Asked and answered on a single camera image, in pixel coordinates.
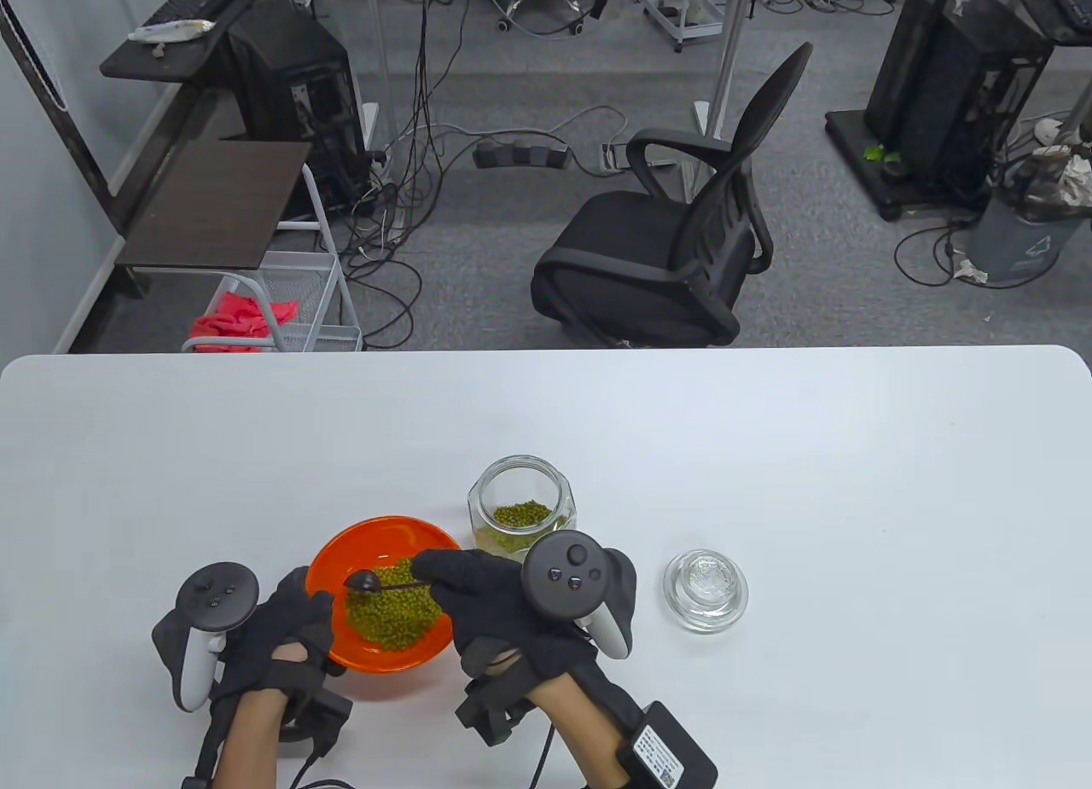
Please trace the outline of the person's left hand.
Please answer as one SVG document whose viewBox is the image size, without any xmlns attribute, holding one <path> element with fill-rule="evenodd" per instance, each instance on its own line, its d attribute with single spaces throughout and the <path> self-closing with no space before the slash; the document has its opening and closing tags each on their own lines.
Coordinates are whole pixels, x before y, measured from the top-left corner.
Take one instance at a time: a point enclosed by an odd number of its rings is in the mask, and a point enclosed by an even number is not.
<svg viewBox="0 0 1092 789">
<path fill-rule="evenodd" d="M 307 574 L 308 567 L 292 571 L 235 633 L 212 704 L 264 690 L 283 693 L 293 712 L 314 700 L 332 664 L 334 598 L 327 590 L 309 594 Z"/>
</svg>

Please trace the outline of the person's right hand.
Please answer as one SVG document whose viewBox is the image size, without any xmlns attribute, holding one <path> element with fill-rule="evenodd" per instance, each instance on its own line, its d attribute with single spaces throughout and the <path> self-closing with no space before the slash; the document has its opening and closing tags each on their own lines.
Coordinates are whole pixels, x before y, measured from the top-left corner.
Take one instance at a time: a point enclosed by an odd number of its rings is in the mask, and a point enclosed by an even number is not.
<svg viewBox="0 0 1092 789">
<path fill-rule="evenodd" d="M 543 682 L 597 658 L 573 622 L 547 618 L 531 605 L 514 560 L 480 550 L 426 550 L 412 560 L 412 573 L 428 583 L 450 618 L 456 651 L 471 656 L 468 676 L 500 676 L 529 664 Z"/>
</svg>

